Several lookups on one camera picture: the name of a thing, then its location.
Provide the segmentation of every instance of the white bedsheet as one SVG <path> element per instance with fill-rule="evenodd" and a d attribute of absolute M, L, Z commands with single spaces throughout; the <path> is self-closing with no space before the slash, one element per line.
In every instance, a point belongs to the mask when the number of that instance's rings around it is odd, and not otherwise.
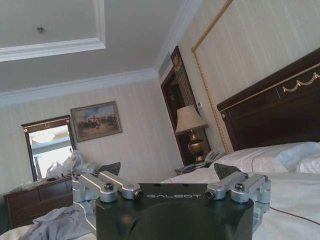
<path fill-rule="evenodd" d="M 12 229 L 12 230 L 2 234 L 0 236 L 0 240 L 18 240 L 19 237 L 24 235 L 31 227 L 33 227 L 33 224 L 32 225 L 28 225 L 28 226 L 21 226 L 21 227 L 17 227 L 15 229 Z M 76 238 L 75 240 L 96 240 L 96 237 L 93 234 L 90 233 L 90 234 L 87 234 L 85 236 Z"/>
<path fill-rule="evenodd" d="M 267 173 L 271 180 L 270 206 L 281 211 L 320 222 L 320 174 Z M 219 178 L 211 168 L 201 168 L 164 181 L 164 183 L 212 183 Z M 0 240 L 17 240 L 30 226 L 11 230 Z M 88 234 L 77 240 L 95 240 Z M 320 240 L 320 226 L 270 209 L 254 240 Z"/>

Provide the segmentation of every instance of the mirror frame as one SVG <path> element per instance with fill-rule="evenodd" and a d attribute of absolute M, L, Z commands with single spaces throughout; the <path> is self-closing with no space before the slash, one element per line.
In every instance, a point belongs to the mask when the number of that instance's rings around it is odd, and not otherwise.
<path fill-rule="evenodd" d="M 76 144 L 74 141 L 74 136 L 72 133 L 71 125 L 70 125 L 70 115 L 64 115 L 64 116 L 58 116 L 46 120 L 41 120 L 41 121 L 35 121 L 31 123 L 26 123 L 22 124 L 21 127 L 23 127 L 24 135 L 25 135 L 25 140 L 26 140 L 26 145 L 28 148 L 28 155 L 29 155 L 29 160 L 30 160 L 30 165 L 31 165 L 31 172 L 32 172 L 32 177 L 33 181 L 37 181 L 37 171 L 36 171 L 36 166 L 34 164 L 34 156 L 30 144 L 30 137 L 29 134 L 45 129 L 51 129 L 55 127 L 60 127 L 63 125 L 67 125 L 68 131 L 69 131 L 69 136 L 70 136 L 70 142 L 73 150 L 76 150 Z"/>

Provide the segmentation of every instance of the dark wooden headboard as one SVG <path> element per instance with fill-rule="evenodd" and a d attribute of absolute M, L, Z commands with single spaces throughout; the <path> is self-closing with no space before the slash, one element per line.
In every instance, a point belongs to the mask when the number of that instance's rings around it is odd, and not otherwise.
<path fill-rule="evenodd" d="M 235 151 L 320 142 L 320 48 L 219 103 L 217 108 Z"/>

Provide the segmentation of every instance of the white pillow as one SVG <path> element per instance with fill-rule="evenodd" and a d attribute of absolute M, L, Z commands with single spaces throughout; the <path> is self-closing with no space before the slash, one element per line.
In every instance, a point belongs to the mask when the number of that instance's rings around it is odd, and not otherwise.
<path fill-rule="evenodd" d="M 320 143 L 297 142 L 235 151 L 215 163 L 235 166 L 243 172 L 287 173 L 315 154 L 320 154 Z"/>
<path fill-rule="evenodd" d="M 296 168 L 298 173 L 320 174 L 320 154 L 304 159 Z"/>

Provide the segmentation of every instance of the framed painting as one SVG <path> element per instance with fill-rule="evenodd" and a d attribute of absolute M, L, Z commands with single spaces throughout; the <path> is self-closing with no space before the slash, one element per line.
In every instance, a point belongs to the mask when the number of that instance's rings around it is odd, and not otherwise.
<path fill-rule="evenodd" d="M 71 109 L 76 141 L 122 133 L 116 101 Z"/>

